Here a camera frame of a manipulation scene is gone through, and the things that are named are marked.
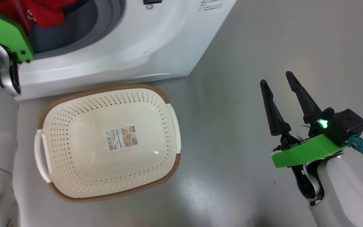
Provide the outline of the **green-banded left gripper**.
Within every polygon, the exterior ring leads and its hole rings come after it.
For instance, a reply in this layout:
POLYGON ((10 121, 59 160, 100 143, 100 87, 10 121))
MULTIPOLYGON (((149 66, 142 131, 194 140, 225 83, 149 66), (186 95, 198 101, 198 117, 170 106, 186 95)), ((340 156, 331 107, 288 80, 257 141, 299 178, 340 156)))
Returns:
POLYGON ((18 61, 22 63, 35 60, 34 51, 22 27, 2 15, 0 15, 0 44, 12 53, 16 53, 18 61))

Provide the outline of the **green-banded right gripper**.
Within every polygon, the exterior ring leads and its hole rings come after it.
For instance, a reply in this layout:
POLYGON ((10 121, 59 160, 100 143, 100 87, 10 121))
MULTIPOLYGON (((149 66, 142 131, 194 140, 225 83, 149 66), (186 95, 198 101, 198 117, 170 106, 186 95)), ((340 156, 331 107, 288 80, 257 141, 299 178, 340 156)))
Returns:
MULTIPOLYGON (((320 120, 322 111, 313 98, 291 71, 287 71, 285 75, 303 111, 304 123, 309 124, 320 120)), ((340 148, 324 134, 299 143, 299 140, 290 134, 291 127, 282 118, 265 79, 260 81, 260 88, 270 133, 272 136, 281 136, 281 145, 271 152, 271 158, 276 168, 307 164, 332 156, 346 148, 346 146, 340 148)))

